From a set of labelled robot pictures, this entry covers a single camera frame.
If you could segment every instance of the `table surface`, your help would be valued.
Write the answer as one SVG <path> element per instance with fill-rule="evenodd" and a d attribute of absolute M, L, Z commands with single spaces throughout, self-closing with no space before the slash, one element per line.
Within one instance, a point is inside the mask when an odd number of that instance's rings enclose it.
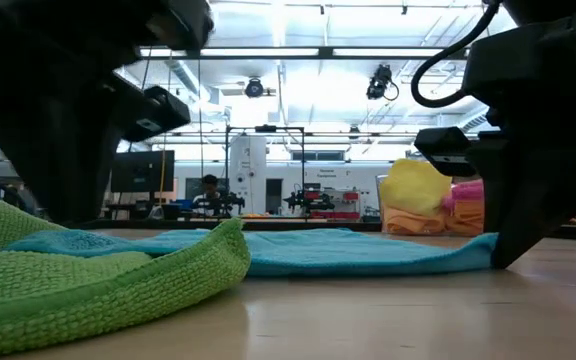
<path fill-rule="evenodd" d="M 152 236 L 148 230 L 107 231 Z M 397 237 L 458 247 L 467 239 Z M 546 239 L 504 271 L 246 280 L 117 333 L 6 357 L 94 359 L 576 358 L 576 241 Z"/>

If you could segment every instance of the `ceiling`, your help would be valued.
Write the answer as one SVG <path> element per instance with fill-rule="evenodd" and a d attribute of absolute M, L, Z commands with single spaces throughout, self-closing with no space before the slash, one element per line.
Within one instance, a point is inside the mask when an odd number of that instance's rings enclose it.
<path fill-rule="evenodd" d="M 439 46 L 462 38 L 475 25 L 483 9 L 480 0 L 223 0 L 211 1 L 216 28 L 209 47 L 303 46 Z M 514 27 L 505 11 L 495 17 L 487 32 Z M 481 103 L 466 98 L 442 108 L 417 105 L 410 94 L 410 78 L 422 61 L 383 60 L 184 60 L 191 76 L 204 88 L 219 89 L 204 109 L 203 120 L 225 119 L 220 109 L 232 109 L 230 121 L 280 122 L 330 129 L 356 124 L 363 131 L 401 131 L 428 126 L 459 124 L 485 111 Z M 379 64 L 390 65 L 400 95 L 393 101 L 368 100 L 369 78 Z M 444 61 L 422 79 L 420 90 L 428 97 L 442 97 L 461 84 L 465 61 Z M 182 100 L 194 102 L 183 83 L 164 61 L 142 61 L 122 70 L 135 84 L 170 88 Z M 241 90 L 250 77 L 259 77 L 277 96 L 248 99 Z"/>

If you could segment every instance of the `green towel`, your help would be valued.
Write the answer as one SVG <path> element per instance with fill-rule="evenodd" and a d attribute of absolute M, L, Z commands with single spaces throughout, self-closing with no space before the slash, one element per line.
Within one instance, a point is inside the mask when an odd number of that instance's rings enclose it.
<path fill-rule="evenodd" d="M 224 222 L 198 244 L 156 259 L 0 252 L 0 355 L 150 321 L 234 286 L 250 265 L 241 226 Z M 0 249 L 57 229 L 0 201 Z"/>

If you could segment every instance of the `blue towel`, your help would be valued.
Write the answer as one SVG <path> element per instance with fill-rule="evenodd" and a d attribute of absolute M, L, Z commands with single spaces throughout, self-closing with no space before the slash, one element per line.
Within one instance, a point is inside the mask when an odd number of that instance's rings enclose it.
<path fill-rule="evenodd" d="M 6 250 L 73 256 L 139 251 L 168 254 L 197 243 L 207 230 L 177 230 L 143 240 L 126 240 L 81 230 L 42 231 Z M 247 232 L 249 276 L 418 275 L 489 269 L 496 234 L 452 250 L 388 240 L 341 229 Z"/>

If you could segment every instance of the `white machine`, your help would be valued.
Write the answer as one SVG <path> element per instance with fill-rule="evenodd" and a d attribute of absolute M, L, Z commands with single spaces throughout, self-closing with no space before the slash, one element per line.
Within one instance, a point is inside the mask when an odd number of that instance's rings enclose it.
<path fill-rule="evenodd" d="M 266 212 L 266 138 L 242 134 L 230 145 L 230 191 L 246 200 L 242 214 Z"/>

